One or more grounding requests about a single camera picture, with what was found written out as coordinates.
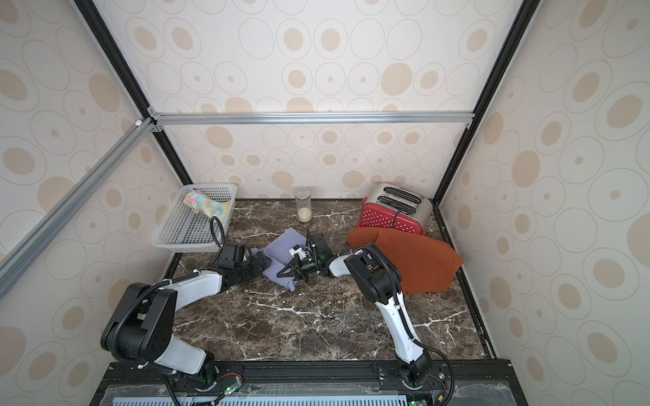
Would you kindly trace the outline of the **lavender purple skirt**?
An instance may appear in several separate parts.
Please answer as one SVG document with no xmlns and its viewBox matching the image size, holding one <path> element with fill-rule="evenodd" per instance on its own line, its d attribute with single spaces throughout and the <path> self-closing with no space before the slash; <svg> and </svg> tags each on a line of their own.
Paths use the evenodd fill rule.
<svg viewBox="0 0 650 406">
<path fill-rule="evenodd" d="M 305 236 L 298 233 L 294 228 L 287 229 L 272 243 L 262 248 L 264 255 L 272 261 L 271 266 L 262 274 L 277 285 L 289 289 L 290 292 L 294 292 L 296 290 L 294 277 L 278 277 L 278 273 L 293 259 L 289 250 L 293 249 L 296 245 L 304 245 L 305 243 Z"/>
</svg>

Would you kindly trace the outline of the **floral pastel skirt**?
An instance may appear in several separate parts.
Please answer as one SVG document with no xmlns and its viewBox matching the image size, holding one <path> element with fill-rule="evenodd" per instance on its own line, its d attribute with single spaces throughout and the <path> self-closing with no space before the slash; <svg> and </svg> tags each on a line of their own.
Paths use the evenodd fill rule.
<svg viewBox="0 0 650 406">
<path fill-rule="evenodd" d="M 199 190 L 192 190 L 184 195 L 183 203 L 196 214 L 201 213 L 207 218 L 216 217 L 221 223 L 227 221 L 230 201 L 215 201 Z"/>
</svg>

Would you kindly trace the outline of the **rust orange skirt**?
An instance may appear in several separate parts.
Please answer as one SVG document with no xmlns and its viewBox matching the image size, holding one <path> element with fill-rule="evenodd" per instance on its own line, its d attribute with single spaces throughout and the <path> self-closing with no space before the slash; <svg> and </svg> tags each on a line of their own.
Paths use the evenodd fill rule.
<svg viewBox="0 0 650 406">
<path fill-rule="evenodd" d="M 355 228 L 350 247 L 373 243 L 396 265 L 405 294 L 442 293 L 451 287 L 464 260 L 447 243 L 392 228 Z"/>
</svg>

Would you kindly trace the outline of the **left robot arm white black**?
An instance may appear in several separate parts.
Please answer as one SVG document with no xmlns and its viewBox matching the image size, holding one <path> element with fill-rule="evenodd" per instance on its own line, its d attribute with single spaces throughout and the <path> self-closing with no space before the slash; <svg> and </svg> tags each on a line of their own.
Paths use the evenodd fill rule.
<svg viewBox="0 0 650 406">
<path fill-rule="evenodd" d="M 272 263 L 260 250 L 226 243 L 207 267 L 156 284 L 130 284 L 100 345 L 115 360 L 150 366 L 183 377 L 201 390 L 210 389 L 219 379 L 214 355 L 174 336 L 175 314 L 200 299 L 249 282 Z"/>
</svg>

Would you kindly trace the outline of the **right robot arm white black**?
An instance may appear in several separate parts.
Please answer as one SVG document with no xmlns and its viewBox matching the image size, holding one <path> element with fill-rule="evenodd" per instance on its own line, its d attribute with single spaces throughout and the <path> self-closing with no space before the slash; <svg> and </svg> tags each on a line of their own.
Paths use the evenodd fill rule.
<svg viewBox="0 0 650 406">
<path fill-rule="evenodd" d="M 291 228 L 270 243 L 264 253 L 280 264 L 279 268 L 269 269 L 264 275 L 290 291 L 296 289 L 298 282 L 319 272 L 333 277 L 353 277 L 364 297 L 379 309 L 389 328 L 406 387 L 418 389 L 430 377 L 432 355 L 438 355 L 445 362 L 449 380 L 454 380 L 449 358 L 417 336 L 406 309 L 401 274 L 377 245 L 362 245 L 335 254 L 320 233 L 306 237 Z"/>
</svg>

